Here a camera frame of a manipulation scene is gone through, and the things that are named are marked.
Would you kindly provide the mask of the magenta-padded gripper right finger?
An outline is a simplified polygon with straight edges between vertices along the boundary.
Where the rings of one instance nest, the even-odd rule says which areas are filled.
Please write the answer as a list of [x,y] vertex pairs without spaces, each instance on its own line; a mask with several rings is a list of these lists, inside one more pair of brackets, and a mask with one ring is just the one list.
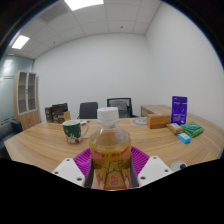
[[148,156],[140,149],[131,147],[130,175],[133,188],[143,187],[172,173],[158,156]]

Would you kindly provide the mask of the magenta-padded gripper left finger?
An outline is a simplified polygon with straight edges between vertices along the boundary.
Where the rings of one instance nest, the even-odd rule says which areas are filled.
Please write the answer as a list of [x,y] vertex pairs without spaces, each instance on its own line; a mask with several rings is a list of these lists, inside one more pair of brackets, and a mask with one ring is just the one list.
[[94,176],[90,149],[87,148],[74,158],[65,158],[52,173],[78,186],[90,188]]

